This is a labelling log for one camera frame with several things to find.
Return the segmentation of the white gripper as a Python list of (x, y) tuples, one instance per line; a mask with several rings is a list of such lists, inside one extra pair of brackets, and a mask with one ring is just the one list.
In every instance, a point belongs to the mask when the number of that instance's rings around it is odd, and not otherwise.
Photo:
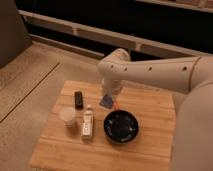
[(111, 80), (104, 78), (102, 80), (102, 95), (108, 95), (112, 99), (116, 99), (121, 93), (123, 88), (122, 82), (120, 80)]

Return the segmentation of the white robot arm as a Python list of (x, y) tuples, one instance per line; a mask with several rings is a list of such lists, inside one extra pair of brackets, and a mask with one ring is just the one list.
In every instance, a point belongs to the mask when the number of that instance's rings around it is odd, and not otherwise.
[(170, 171), (213, 171), (213, 55), (133, 62), (119, 48), (99, 62), (98, 70), (102, 92), (112, 97), (123, 80), (184, 93)]

